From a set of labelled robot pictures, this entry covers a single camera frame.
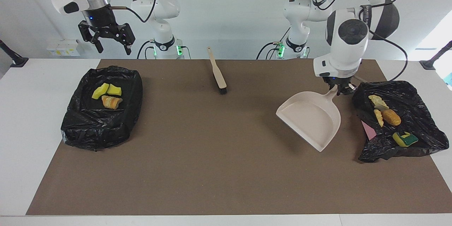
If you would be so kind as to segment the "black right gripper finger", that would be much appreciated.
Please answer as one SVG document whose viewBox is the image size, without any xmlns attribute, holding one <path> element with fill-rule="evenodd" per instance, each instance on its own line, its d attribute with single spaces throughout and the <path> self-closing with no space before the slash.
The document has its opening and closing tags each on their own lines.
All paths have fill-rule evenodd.
<svg viewBox="0 0 452 226">
<path fill-rule="evenodd" d="M 85 42 L 89 42 L 92 45 L 94 45 L 98 53 L 102 53 L 104 49 L 99 40 L 101 35 L 100 31 L 97 28 L 95 28 L 94 31 L 92 31 L 91 30 L 92 27 L 85 20 L 82 20 L 78 24 L 78 28 L 82 36 L 82 39 Z"/>
<path fill-rule="evenodd" d="M 119 31 L 119 42 L 123 45 L 126 55 L 131 55 L 131 47 L 134 44 L 136 38 L 129 25 L 125 23 L 118 27 Z"/>
</svg>

